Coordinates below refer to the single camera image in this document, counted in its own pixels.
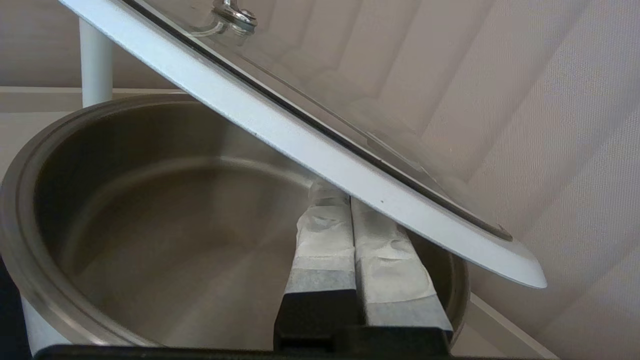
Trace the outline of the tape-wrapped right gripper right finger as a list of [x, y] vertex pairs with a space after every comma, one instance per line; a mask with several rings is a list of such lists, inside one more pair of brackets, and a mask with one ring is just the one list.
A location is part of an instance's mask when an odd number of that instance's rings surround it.
[[350, 210], [366, 326], [434, 331], [448, 346], [453, 325], [407, 231], [356, 198]]

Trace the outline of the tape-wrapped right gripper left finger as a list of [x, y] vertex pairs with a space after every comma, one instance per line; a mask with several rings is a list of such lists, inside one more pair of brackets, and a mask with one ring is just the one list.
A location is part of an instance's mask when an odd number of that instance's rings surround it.
[[318, 179], [308, 199], [273, 326], [276, 351], [331, 351], [338, 333], [360, 323], [350, 197]]

